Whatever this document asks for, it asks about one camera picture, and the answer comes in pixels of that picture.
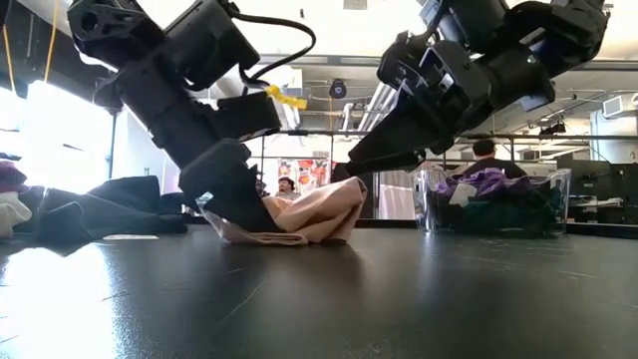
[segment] yellow tape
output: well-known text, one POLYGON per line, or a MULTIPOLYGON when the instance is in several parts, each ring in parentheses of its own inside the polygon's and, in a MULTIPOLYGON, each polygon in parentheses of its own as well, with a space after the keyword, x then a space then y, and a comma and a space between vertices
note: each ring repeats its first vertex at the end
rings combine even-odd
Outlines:
POLYGON ((281 90, 279 90, 279 88, 275 85, 268 86, 265 91, 268 96, 272 96, 272 98, 278 103, 288 105, 299 110, 306 110, 308 107, 308 101, 286 96, 282 94, 281 90))

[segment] pink towel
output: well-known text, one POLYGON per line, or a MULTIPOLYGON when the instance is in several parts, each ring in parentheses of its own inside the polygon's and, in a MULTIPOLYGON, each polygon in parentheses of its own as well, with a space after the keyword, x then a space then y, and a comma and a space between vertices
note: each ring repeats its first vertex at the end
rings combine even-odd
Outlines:
POLYGON ((331 183, 296 200, 263 199, 275 223, 285 233, 250 233, 211 212, 204 216, 219 236, 236 243, 305 245, 327 239, 347 241, 361 214, 366 187, 358 178, 331 183))

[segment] black table surface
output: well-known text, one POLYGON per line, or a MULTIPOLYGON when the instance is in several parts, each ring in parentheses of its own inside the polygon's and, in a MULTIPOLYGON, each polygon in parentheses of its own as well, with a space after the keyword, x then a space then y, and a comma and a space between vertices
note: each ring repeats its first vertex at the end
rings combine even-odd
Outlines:
POLYGON ((0 358, 638 358, 634 240, 27 246, 0 243, 0 358))

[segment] computer monitor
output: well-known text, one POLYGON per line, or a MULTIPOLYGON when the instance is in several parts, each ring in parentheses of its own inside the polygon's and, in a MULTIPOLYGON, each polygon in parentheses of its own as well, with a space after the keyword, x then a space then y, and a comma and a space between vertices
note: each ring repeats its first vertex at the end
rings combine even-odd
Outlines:
POLYGON ((571 170, 570 195, 595 196, 599 200, 622 197, 622 187, 617 185, 616 173, 607 161, 559 159, 557 167, 571 170))

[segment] plastic storage bin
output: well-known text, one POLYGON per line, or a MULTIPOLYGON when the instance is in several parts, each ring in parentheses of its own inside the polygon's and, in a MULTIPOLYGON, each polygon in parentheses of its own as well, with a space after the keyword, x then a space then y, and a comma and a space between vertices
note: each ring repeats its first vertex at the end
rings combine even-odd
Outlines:
POLYGON ((498 170, 469 178, 440 170, 414 173, 417 226, 466 233, 565 232, 570 175, 570 170, 521 179, 506 179, 498 170))

